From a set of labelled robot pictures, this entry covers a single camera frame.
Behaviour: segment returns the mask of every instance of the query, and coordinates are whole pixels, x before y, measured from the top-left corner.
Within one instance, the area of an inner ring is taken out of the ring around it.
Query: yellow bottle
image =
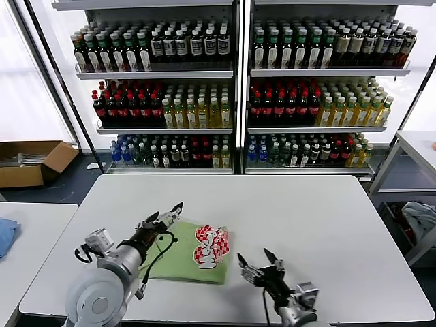
[[[208,112],[206,105],[204,104],[204,98],[198,98],[198,127],[200,129],[206,129],[208,127]]]
[[[352,122],[350,124],[351,126],[363,126],[363,121],[367,116],[367,112],[369,109],[368,107],[370,100],[370,97],[363,97],[359,107],[356,106],[357,109],[354,109]]]
[[[372,156],[372,150],[373,150],[374,146],[370,143],[367,145],[367,148],[365,149],[365,151],[361,151],[360,152],[360,156],[359,156],[359,161],[358,161],[358,167],[362,167],[365,168],[368,166],[369,164],[369,160]]]
[[[341,127],[349,126],[353,118],[356,102],[357,102],[357,97],[353,97],[353,96],[349,97],[348,103],[343,107],[341,122],[339,123],[339,126]]]
[[[364,126],[374,126],[375,120],[382,110],[382,97],[375,97],[372,104],[371,109],[368,110],[367,116],[363,121]]]
[[[218,99],[216,97],[211,98],[209,128],[221,128],[221,113],[219,111]]]
[[[360,152],[362,150],[361,144],[356,144],[352,155],[345,162],[345,167],[357,167],[359,162]]]
[[[345,98],[344,97],[338,97],[336,100],[336,106],[334,106],[334,108],[332,108],[332,110],[330,111],[330,118],[328,120],[328,126],[329,127],[338,127],[339,126],[339,122],[341,121],[341,117],[342,117],[342,109],[345,103]]]
[[[189,98],[186,100],[186,104],[189,129],[198,128],[197,110],[193,99]]]
[[[229,98],[223,97],[221,99],[221,118],[223,128],[231,128],[232,124],[230,122],[230,109],[229,109]]]
[[[330,116],[330,109],[332,108],[332,97],[326,97],[324,104],[320,108],[320,112],[317,115],[317,125],[320,127],[326,127],[328,122],[328,117]]]
[[[388,116],[390,114],[390,105],[394,101],[393,97],[387,97],[386,101],[383,105],[383,109],[381,109],[379,116],[375,120],[375,126],[383,127],[385,122],[388,120]]]

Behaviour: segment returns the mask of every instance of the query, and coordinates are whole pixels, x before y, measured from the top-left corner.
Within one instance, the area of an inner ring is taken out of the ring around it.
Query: dark bottle
[[[276,121],[276,123],[283,122],[284,112],[285,112],[285,93],[280,92],[274,107],[274,120]]]
[[[303,122],[306,120],[306,112],[307,112],[307,96],[309,94],[307,91],[303,91],[300,101],[297,104],[296,114],[297,114],[297,121]]]
[[[292,91],[285,104],[285,121],[293,123],[296,120],[296,92]]]
[[[263,29],[256,30],[253,53],[251,55],[254,69],[261,69],[264,62],[264,34],[265,31]]]
[[[177,50],[177,56],[178,60],[181,62],[188,61],[188,43],[186,40],[186,37],[183,35],[183,31],[179,29],[177,32],[176,37],[176,50]]]
[[[305,65],[307,65],[307,69],[315,69],[320,66],[319,57],[321,48],[321,34],[322,31],[320,29],[313,31],[312,42],[306,53]]]
[[[392,41],[389,44],[388,51],[384,57],[383,66],[393,66],[396,56],[400,52],[401,46],[404,42],[404,30],[396,30],[395,36],[392,37]]]
[[[145,36],[145,33],[139,32],[136,34],[136,37],[138,38],[138,47],[136,49],[136,57],[138,58],[139,62],[139,69],[140,70],[150,70],[151,69],[151,50],[149,43],[147,42],[147,38]]]
[[[311,154],[309,156],[309,160],[311,164],[316,164],[318,161],[318,156],[320,155],[320,145],[318,143],[315,143],[312,146]]]
[[[273,113],[273,94],[271,92],[266,93],[265,101],[262,106],[262,122],[269,123],[272,119]]]
[[[281,46],[280,69],[288,69],[292,54],[292,30],[286,29],[283,35],[283,45]]]
[[[294,51],[294,69],[301,69],[306,53],[306,35],[307,30],[301,29],[298,32],[298,40]]]
[[[322,58],[321,58],[321,69],[326,69],[330,67],[330,62],[333,55],[333,42],[334,35],[336,31],[334,29],[329,29],[327,31],[326,41],[322,48]]]

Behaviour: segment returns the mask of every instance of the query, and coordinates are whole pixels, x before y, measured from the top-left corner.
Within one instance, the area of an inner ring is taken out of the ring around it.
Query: bottle
[[[261,69],[264,62],[264,34],[263,29],[256,30],[256,38],[253,45],[251,58],[254,61],[254,69]]]
[[[307,35],[307,30],[306,29],[301,29],[298,32],[298,40],[295,46],[295,57],[294,57],[294,69],[301,69],[302,68],[302,64],[305,58],[305,52],[306,52],[306,35]]]
[[[140,70],[149,71],[151,70],[151,61],[150,61],[150,46],[145,38],[145,33],[139,32],[136,34],[138,38],[139,46],[136,49],[137,58],[139,62]]]
[[[198,98],[198,127],[200,129],[208,127],[208,111],[202,97]]]
[[[359,161],[357,164],[358,167],[365,168],[369,165],[369,160],[371,159],[373,149],[374,146],[371,143],[367,145],[367,148],[364,151],[362,147],[359,156]]]
[[[315,69],[319,67],[318,57],[320,55],[320,42],[321,42],[322,31],[316,29],[313,31],[312,43],[310,49],[307,51],[307,69]]]
[[[369,108],[365,120],[363,121],[364,126],[374,126],[375,120],[382,111],[382,97],[374,97],[371,108]]]
[[[221,160],[223,162],[223,168],[230,168],[230,153],[228,145],[223,145]]]
[[[223,128],[231,128],[232,124],[230,122],[230,109],[229,109],[229,98],[223,97],[221,98],[221,118],[222,118],[222,127]]]
[[[318,112],[317,116],[317,125],[320,127],[326,127],[328,124],[328,119],[330,117],[330,111],[332,108],[332,97],[326,97],[324,100],[324,104],[321,107],[321,110]]]
[[[283,45],[281,47],[281,60],[280,60],[280,69],[288,69],[291,61],[292,54],[292,30],[286,29],[285,35],[283,37]]]
[[[322,50],[322,59],[321,59],[321,69],[326,69],[330,67],[330,61],[333,54],[333,42],[334,35],[336,31],[334,29],[329,29],[327,31],[326,41],[324,42],[324,47]]]
[[[267,68],[274,69],[277,61],[277,40],[279,37],[279,30],[272,29],[270,31],[270,42],[268,45],[268,58]]]
[[[345,103],[344,97],[338,97],[336,100],[336,106],[330,111],[330,118],[328,120],[329,127],[338,127],[341,122],[343,106]]]
[[[377,119],[375,120],[375,126],[383,127],[385,122],[388,120],[388,116],[390,114],[390,106],[394,101],[393,97],[387,97],[386,101],[383,104],[383,108],[380,111]]]
[[[409,35],[405,36],[403,45],[401,46],[400,52],[396,56],[394,60],[394,67],[402,68],[404,64],[406,64],[407,58],[410,55],[412,48],[416,43],[416,34],[418,33],[417,29],[412,29]]]

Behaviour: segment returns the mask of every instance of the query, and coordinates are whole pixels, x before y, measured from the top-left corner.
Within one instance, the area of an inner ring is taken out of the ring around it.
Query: bottle label
[[[290,48],[284,48],[281,54],[281,65],[280,69],[289,68],[289,61],[291,59],[292,50]]]
[[[328,111],[323,112],[323,114],[321,116],[320,127],[325,127],[327,125],[327,121],[328,121],[329,116],[330,116],[330,113]]]
[[[183,115],[182,114],[175,114],[176,116],[176,123],[177,123],[177,129],[183,128]]]
[[[191,51],[195,56],[200,56],[203,54],[203,45],[201,39],[191,39]]]
[[[151,40],[151,52],[156,56],[160,57],[164,55],[164,45],[162,41],[153,41]]]
[[[130,64],[130,69],[133,72],[137,72],[138,71],[138,63],[136,63],[135,53],[133,51],[127,51],[126,55],[127,55],[127,60],[129,61],[129,64]]]
[[[94,72],[100,73],[100,63],[98,62],[98,58],[95,52],[88,52],[88,57],[93,65]]]
[[[356,124],[354,126],[362,126],[363,120],[365,119],[366,115],[367,115],[366,111],[359,112],[359,115],[357,116]]]
[[[173,128],[174,124],[172,123],[172,116],[171,116],[171,114],[164,114],[163,117],[165,118],[166,128],[168,128],[168,129]]]
[[[206,55],[215,55],[217,53],[217,40],[214,37],[204,39],[204,52]]]
[[[220,55],[228,55],[230,53],[230,39],[218,39],[218,53]]]
[[[268,51],[268,69],[274,69],[275,68],[275,61],[277,59],[277,49],[271,48]]]
[[[102,51],[102,52],[100,52],[100,57],[102,58],[104,69],[107,72],[111,72],[112,71],[112,64],[111,64],[110,59],[109,59],[109,54],[107,52]]]
[[[349,126],[349,122],[352,120],[352,118],[353,118],[353,112],[352,111],[347,111],[347,113],[343,117],[342,126],[348,127]]]
[[[165,49],[166,56],[174,56],[176,54],[176,45],[174,40],[164,40],[163,48]]]
[[[305,51],[306,51],[306,49],[304,49],[304,48],[297,49],[297,52],[295,54],[294,69],[300,69],[301,68],[302,60],[305,57]]]
[[[185,56],[188,54],[188,44],[186,39],[176,40],[177,55]]]
[[[311,50],[311,55],[309,57],[309,64],[307,65],[307,69],[314,69],[315,68],[319,55],[320,55],[319,48],[313,48]]]
[[[196,114],[188,113],[188,123],[191,129],[197,127]]]
[[[159,168],[159,158],[153,158],[153,166]]]
[[[333,48],[324,49],[322,54],[321,68],[326,69],[330,66],[330,59],[332,58]]]
[[[150,70],[151,63],[150,63],[149,52],[142,50],[141,52],[139,52],[139,55],[141,56],[142,66],[144,67],[144,70]]]
[[[339,121],[341,120],[342,117],[342,112],[336,112],[333,116],[333,121],[332,121],[332,127],[338,127],[339,126]]]
[[[348,52],[350,53],[359,53],[362,48],[363,38],[361,37],[352,37],[352,40],[349,42]]]
[[[262,61],[264,60],[264,49],[258,48],[255,51],[254,69],[262,68]]]
[[[214,168],[219,168],[219,158],[212,158],[212,164]]]
[[[119,72],[125,72],[125,65],[123,61],[123,55],[119,51],[114,51],[114,58],[116,61],[116,66]]]
[[[162,158],[162,161],[163,161],[163,167],[164,168],[169,168],[170,167],[170,158]]]
[[[79,64],[80,71],[85,73],[87,71],[87,63],[84,62],[83,54],[76,52],[74,56]]]

